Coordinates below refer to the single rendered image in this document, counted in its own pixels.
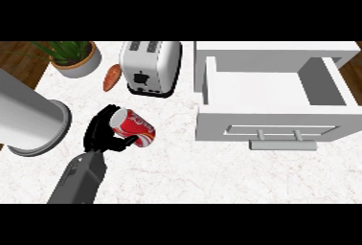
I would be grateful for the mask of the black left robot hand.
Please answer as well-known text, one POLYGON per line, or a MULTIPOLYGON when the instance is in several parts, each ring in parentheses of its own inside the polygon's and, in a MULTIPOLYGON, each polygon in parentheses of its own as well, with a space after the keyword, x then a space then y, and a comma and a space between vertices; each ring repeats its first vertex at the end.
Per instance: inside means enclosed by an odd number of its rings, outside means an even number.
POLYGON ((110 120, 118 109, 118 106, 110 104, 92 118, 83 136, 83 147, 86 152, 98 150, 102 152, 107 150, 120 152, 139 140, 136 135, 126 138, 118 138, 115 136, 110 126, 110 120))

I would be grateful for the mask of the red soda can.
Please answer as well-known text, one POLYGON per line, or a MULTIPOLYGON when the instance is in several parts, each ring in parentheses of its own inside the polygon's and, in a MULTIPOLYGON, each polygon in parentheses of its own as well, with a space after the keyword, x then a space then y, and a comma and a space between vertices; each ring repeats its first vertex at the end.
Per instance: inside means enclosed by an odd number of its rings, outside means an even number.
POLYGON ((115 111, 110 120, 110 126, 120 137, 139 137, 135 142, 138 147, 151 145, 155 138, 155 129, 132 109, 120 108, 115 111))

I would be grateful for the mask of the white drawer front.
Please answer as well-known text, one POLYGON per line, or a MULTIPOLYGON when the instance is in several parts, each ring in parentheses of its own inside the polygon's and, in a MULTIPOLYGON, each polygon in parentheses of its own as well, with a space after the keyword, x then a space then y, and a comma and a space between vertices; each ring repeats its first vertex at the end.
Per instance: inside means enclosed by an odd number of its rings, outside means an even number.
POLYGON ((266 140, 333 142, 362 130, 362 107, 328 105, 201 105, 197 116, 198 141, 247 142, 262 130, 266 140))

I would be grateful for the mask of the white open drawer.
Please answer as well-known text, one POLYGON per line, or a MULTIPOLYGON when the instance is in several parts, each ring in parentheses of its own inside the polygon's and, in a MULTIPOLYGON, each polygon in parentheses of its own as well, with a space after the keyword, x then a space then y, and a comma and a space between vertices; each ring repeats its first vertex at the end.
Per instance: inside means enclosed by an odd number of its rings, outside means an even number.
POLYGON ((297 72, 220 72, 216 58, 207 58, 201 105, 362 107, 349 92, 330 57, 313 57, 297 72))

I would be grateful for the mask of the large white cylinder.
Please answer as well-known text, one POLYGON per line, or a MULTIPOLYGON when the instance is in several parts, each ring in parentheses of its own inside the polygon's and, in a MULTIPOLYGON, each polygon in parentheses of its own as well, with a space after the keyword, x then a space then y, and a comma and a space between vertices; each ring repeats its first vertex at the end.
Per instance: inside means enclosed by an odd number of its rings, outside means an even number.
POLYGON ((0 144, 13 154, 34 157, 62 141, 73 121, 68 106, 47 100, 0 68, 0 144))

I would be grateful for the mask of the orange carrot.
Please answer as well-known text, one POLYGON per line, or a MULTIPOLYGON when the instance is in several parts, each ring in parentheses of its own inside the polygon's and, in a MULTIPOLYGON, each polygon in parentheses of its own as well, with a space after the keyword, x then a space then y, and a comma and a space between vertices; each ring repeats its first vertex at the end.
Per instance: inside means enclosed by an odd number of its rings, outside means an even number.
POLYGON ((105 80, 104 80, 104 91, 105 92, 108 92, 114 88, 114 86, 120 80, 120 77, 121 77, 121 68, 120 68, 120 65, 115 64, 110 68, 108 74, 105 76, 105 80))

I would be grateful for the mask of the grey plant pot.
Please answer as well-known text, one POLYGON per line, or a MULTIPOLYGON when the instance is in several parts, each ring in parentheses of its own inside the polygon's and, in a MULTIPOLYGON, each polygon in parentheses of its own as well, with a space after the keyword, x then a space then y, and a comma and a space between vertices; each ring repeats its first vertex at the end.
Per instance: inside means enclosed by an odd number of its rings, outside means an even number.
POLYGON ((50 63, 65 78, 83 78, 96 70, 102 61, 102 55, 93 41, 90 41, 90 47, 90 53, 80 63, 71 66, 59 66, 55 62, 50 63))

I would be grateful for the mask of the white toaster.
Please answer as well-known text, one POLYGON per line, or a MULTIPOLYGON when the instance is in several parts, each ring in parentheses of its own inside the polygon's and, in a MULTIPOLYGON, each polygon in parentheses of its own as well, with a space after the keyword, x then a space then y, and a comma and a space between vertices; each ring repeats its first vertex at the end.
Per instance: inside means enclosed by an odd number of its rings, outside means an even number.
POLYGON ((126 41, 118 63, 135 95, 158 98, 173 95, 182 67, 179 41, 126 41))

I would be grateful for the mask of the green leafy plant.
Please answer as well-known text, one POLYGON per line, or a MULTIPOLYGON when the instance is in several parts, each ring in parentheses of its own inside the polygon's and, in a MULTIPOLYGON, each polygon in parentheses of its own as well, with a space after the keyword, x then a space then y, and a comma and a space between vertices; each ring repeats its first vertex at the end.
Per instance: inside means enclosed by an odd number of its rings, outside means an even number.
MULTIPOLYGON (((31 45, 47 54, 43 60, 47 60, 59 67, 71 67, 81 64, 90 58, 95 51, 92 41, 49 41, 47 44, 31 41, 31 45)), ((15 52, 15 55, 42 58, 22 52, 15 52)))

